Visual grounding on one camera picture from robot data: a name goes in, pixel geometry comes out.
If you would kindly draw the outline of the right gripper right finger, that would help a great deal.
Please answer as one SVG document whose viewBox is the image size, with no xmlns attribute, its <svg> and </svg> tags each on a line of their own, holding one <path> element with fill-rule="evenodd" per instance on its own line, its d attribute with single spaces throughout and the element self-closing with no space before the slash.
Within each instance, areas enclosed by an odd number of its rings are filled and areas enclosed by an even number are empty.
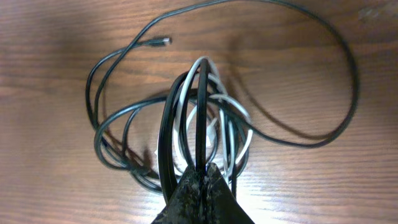
<svg viewBox="0 0 398 224">
<path fill-rule="evenodd" d="M 218 166 L 208 164 L 205 176 L 205 223 L 254 224 L 229 190 Z"/>
</svg>

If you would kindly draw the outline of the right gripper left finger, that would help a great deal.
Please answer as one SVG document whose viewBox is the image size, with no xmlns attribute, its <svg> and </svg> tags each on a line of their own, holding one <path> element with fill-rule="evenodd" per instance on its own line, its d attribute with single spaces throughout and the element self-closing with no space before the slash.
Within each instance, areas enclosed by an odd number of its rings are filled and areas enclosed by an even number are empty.
<svg viewBox="0 0 398 224">
<path fill-rule="evenodd" d="M 201 207 L 203 178 L 203 171 L 187 168 L 170 200 L 152 224 L 203 223 Z"/>
</svg>

